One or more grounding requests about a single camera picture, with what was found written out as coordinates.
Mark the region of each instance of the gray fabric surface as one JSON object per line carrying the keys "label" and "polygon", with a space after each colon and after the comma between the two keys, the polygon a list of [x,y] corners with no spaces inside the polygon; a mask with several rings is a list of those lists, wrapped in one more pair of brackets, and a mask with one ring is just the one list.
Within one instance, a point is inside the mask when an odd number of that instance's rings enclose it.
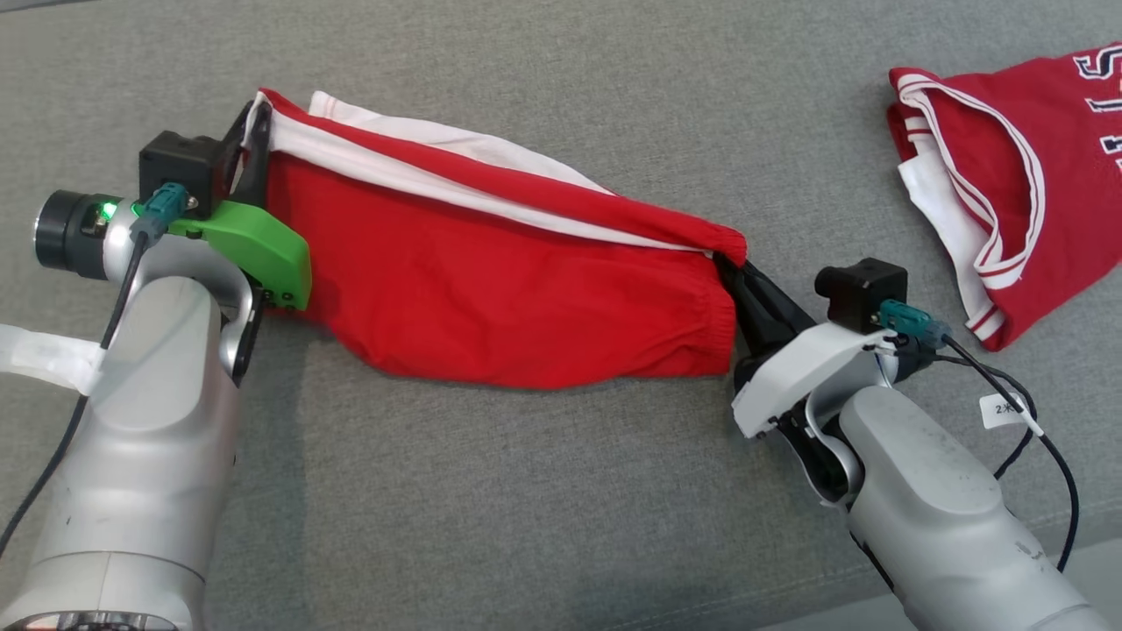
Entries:
{"label": "gray fabric surface", "polygon": [[[1120,24],[1115,0],[104,0],[3,15],[0,321],[95,338],[114,292],[36,265],[36,209],[61,186],[134,191],[158,131],[219,135],[268,85],[496,134],[733,226],[816,314],[821,266],[891,260],[916,304],[957,324],[953,268],[895,174],[888,70],[993,71],[1110,42]],[[1082,543],[1122,536],[1119,312],[1114,273],[986,358],[1036,393],[1080,484]],[[217,629],[743,629],[885,591],[785,446],[737,437],[724,379],[557,393],[395,379],[285,321],[256,353],[209,584]],[[940,366],[905,385],[987,465],[1017,441],[982,430],[976,375]],[[0,514],[73,399],[0,378]],[[1045,451],[1004,488],[1057,550],[1067,497]],[[42,510],[0,564],[0,601]]]}

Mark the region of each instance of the clothing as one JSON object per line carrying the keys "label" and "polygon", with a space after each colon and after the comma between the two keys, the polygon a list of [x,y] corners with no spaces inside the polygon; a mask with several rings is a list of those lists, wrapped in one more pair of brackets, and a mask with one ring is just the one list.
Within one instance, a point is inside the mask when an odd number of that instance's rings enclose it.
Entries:
{"label": "clothing", "polygon": [[912,202],[990,350],[1122,258],[1122,44],[940,79],[900,67],[889,126]]}
{"label": "clothing", "polygon": [[268,210],[311,250],[304,316],[367,363],[532,388],[728,371],[735,310],[709,255],[743,264],[735,230],[493,136],[322,92],[307,112],[264,100]]}

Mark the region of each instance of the folded red shorts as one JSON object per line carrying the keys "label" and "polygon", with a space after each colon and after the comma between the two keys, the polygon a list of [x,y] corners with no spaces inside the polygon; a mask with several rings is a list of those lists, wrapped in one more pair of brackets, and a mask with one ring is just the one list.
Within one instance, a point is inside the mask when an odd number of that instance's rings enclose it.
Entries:
{"label": "folded red shorts", "polygon": [[967,326],[1004,348],[1122,258],[1122,44],[949,79],[890,73],[912,202]]}
{"label": "folded red shorts", "polygon": [[710,257],[743,264],[739,232],[493,136],[322,92],[306,112],[257,101],[268,209],[311,250],[304,316],[365,362],[530,388],[728,371],[735,310]]}

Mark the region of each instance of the red fabric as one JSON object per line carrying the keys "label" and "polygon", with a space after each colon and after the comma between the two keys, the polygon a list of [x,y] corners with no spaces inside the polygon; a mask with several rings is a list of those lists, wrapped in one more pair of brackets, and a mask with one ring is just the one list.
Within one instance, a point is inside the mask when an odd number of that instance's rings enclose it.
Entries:
{"label": "red fabric", "polygon": [[[1012,265],[981,274],[990,299],[1006,317],[997,333],[983,341],[990,350],[999,350],[1122,259],[1122,145],[1109,150],[1122,143],[1122,44],[1037,58],[994,74],[939,79],[917,68],[894,68],[893,86],[909,74],[927,76],[997,110],[1040,162],[1042,177],[1034,183],[1042,223],[1028,263],[1009,286],[990,286],[987,278]],[[1009,131],[993,116],[939,90],[923,93],[935,109],[939,137],[954,167],[997,214],[1004,250],[985,252],[986,262],[1024,250],[1031,228],[1032,174]],[[904,159],[916,155],[907,140],[901,143],[907,138],[903,120],[914,116],[919,110],[901,103],[889,115]],[[982,217],[972,216],[987,231],[993,229]]]}
{"label": "red fabric", "polygon": [[[312,117],[265,92],[278,113],[489,194],[745,259],[729,228]],[[268,204],[311,249],[304,316],[388,373],[558,388],[728,371],[735,312],[703,254],[550,232],[282,153]]]}

